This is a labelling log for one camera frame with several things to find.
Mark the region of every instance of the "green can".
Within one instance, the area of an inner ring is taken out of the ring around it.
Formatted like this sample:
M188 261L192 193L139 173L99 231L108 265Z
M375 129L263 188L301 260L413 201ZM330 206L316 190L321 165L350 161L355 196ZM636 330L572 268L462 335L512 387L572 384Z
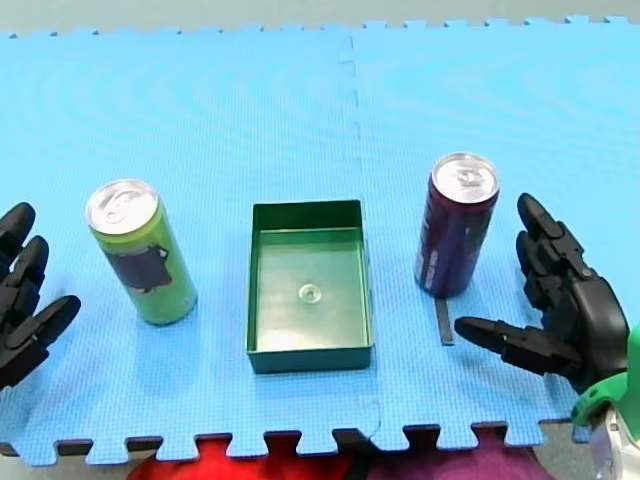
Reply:
M189 313L196 303L196 289L153 188L139 180L117 180L91 195L85 213L145 321L168 325Z

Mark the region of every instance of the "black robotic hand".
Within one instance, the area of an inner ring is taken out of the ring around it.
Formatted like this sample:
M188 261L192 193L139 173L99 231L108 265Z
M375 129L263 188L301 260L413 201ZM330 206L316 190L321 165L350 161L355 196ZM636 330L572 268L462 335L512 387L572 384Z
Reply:
M627 369L629 327L611 286L584 262L567 226L527 193L518 199L518 213L526 228L516 240L524 292L542 311L543 329L462 317L456 332L507 363L562 375L582 393Z
M0 218L0 390L17 385L49 356L47 347L80 309L70 295L34 315L49 257L42 237L22 248L35 216L31 205L21 203Z

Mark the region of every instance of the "purple can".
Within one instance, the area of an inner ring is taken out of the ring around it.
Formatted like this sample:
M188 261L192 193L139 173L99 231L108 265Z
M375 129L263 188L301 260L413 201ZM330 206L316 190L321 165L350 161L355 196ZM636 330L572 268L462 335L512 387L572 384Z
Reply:
M458 152L436 162L415 265L416 281L434 297L471 283L499 190L496 168L483 157Z

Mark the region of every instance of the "can lid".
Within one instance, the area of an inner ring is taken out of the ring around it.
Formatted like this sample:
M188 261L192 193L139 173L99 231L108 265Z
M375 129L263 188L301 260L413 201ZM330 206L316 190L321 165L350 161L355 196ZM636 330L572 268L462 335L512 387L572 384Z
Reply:
M445 155L436 162L431 178L442 195L459 203L482 203L499 189L496 168L473 153Z
M106 235L124 235L143 227L158 209L158 195L144 182L129 178L100 187L87 202L89 226Z

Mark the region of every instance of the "green tray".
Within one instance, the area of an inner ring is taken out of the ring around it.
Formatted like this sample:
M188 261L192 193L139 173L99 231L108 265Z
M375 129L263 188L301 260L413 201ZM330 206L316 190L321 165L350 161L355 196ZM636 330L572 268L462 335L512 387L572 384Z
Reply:
M359 201L254 205L247 329L254 371L368 367L367 266Z

